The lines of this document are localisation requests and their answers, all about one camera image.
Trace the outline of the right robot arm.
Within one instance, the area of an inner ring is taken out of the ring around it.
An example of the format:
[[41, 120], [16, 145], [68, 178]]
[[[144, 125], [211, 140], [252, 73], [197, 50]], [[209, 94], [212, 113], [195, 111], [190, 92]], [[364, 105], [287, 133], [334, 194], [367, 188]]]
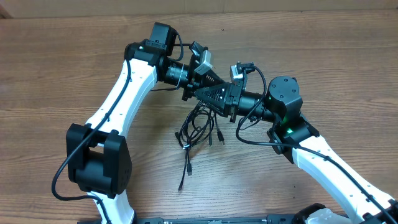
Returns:
[[243, 79], [197, 89], [195, 96], [220, 116], [234, 121], [272, 123], [270, 146], [313, 177], [344, 210], [351, 223], [397, 223], [397, 200], [351, 168], [301, 112], [303, 100], [295, 78], [271, 80], [265, 92], [246, 91]]

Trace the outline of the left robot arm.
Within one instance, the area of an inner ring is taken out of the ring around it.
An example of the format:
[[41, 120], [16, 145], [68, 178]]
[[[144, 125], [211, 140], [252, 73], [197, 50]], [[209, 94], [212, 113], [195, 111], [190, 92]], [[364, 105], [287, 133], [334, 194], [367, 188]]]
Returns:
[[64, 169], [68, 178], [92, 199], [100, 214], [98, 223], [134, 223], [126, 187], [132, 162], [126, 138], [146, 95], [157, 82], [183, 88], [185, 97], [195, 90], [223, 82], [213, 71], [206, 47], [190, 44], [188, 65], [171, 57], [175, 46], [184, 48], [170, 25], [156, 22], [148, 39], [128, 44], [120, 76], [96, 113], [84, 125], [72, 124], [66, 135], [67, 158], [52, 181], [52, 191]]

